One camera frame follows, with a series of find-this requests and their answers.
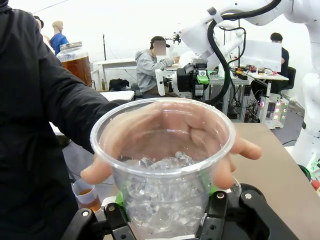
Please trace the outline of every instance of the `chair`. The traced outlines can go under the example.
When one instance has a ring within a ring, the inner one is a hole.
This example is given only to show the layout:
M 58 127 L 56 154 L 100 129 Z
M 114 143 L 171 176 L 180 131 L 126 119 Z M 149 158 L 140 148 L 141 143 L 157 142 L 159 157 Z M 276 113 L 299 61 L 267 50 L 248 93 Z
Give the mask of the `chair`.
M 288 82 L 287 85 L 281 90 L 293 89 L 295 86 L 295 78 L 296 78 L 297 70 L 293 67 L 288 66 Z

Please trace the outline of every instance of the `brown table surface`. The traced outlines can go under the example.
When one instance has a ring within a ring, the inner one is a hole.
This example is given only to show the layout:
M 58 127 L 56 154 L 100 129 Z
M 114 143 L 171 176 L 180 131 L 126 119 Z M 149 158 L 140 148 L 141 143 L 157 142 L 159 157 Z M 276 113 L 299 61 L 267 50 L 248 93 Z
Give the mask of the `brown table surface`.
M 263 123 L 234 125 L 243 138 L 262 148 L 262 157 L 248 160 L 233 155 L 237 166 L 233 175 L 240 183 L 261 190 L 269 206 L 300 240 L 320 240 L 320 197 L 290 154 Z M 116 194 L 114 187 L 111 196 Z

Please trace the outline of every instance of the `black jacket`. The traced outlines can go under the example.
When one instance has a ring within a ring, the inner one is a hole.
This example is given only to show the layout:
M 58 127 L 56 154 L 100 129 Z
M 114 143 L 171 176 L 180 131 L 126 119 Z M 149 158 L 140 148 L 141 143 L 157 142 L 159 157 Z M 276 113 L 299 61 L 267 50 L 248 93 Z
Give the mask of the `black jacket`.
M 108 102 L 64 69 L 33 16 L 0 0 L 0 240 L 59 240 L 78 209 L 49 122 L 93 152 Z

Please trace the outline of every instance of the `computer monitor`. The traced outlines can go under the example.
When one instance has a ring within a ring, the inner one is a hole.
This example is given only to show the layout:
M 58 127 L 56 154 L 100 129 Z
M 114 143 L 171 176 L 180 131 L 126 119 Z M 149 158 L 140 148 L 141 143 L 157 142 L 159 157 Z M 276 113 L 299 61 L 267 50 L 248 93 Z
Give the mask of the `computer monitor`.
M 280 43 L 246 40 L 240 63 L 281 72 L 281 56 L 282 46 Z

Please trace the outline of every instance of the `white robotic arm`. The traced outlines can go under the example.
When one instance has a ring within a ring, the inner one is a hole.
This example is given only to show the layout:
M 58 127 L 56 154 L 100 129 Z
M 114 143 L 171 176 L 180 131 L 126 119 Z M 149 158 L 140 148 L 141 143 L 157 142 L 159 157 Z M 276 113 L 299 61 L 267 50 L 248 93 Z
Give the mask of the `white robotic arm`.
M 208 23 L 214 20 L 219 26 L 219 24 L 223 21 L 223 18 L 221 16 L 225 14 L 237 14 L 254 11 L 256 9 L 264 7 L 271 2 L 272 0 L 255 0 L 254 2 L 248 2 L 248 0 L 227 1 L 225 6 L 222 6 L 220 8 L 214 8 L 213 6 L 208 10 L 204 10 L 203 19 L 195 22 L 190 26 L 184 27 L 183 29 L 179 30 L 178 33 L 182 41 L 195 53 L 195 55 L 203 60 L 207 60 L 208 68 L 212 69 L 219 65 L 219 61 L 217 62 L 218 58 L 214 53 L 214 50 L 212 49 L 207 37 Z M 272 22 L 281 14 L 290 13 L 292 5 L 292 0 L 282 0 L 273 10 L 259 16 L 246 18 L 245 20 L 256 26 L 263 26 Z
M 225 16 L 225 14 L 248 13 L 275 1 L 277 2 L 277 6 L 272 10 L 254 17 L 243 17 L 242 15 L 241 18 L 253 25 L 264 26 L 284 14 L 289 21 L 305 24 L 308 28 L 312 63 L 317 74 L 309 73 L 302 80 L 305 116 L 300 136 L 293 149 L 292 157 L 298 164 L 308 167 L 311 172 L 314 172 L 319 170 L 320 166 L 319 164 L 317 166 L 317 163 L 320 163 L 320 1 L 229 0 L 223 7 L 212 7 L 204 10 L 202 14 L 203 19 L 181 29 L 178 33 L 183 42 L 194 52 L 194 56 L 191 56 L 189 53 L 188 58 L 207 60 L 208 67 L 212 69 L 216 67 L 219 62 L 217 62 L 217 56 L 208 40 L 208 23 L 214 20 L 217 24 L 220 24 L 223 21 L 222 16 Z M 222 47 L 219 49 L 223 55 L 230 50 L 227 46 L 225 49 Z M 181 64 L 188 63 L 187 59 L 182 59 L 182 61 Z

